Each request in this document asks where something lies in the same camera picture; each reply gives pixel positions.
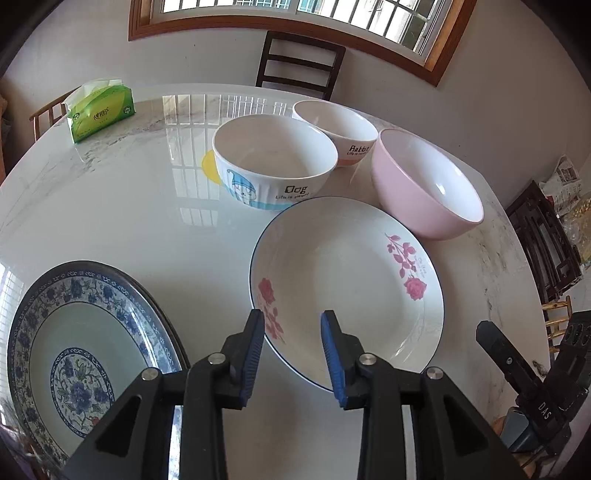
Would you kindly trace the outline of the person's hand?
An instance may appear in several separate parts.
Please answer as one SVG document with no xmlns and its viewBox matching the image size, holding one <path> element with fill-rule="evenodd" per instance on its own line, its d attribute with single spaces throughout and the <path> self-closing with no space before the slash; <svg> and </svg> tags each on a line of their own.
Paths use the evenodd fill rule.
<svg viewBox="0 0 591 480">
<path fill-rule="evenodd" d="M 519 412 L 511 411 L 497 418 L 492 428 L 512 454 L 528 479 L 535 475 L 536 439 L 527 418 Z"/>
</svg>

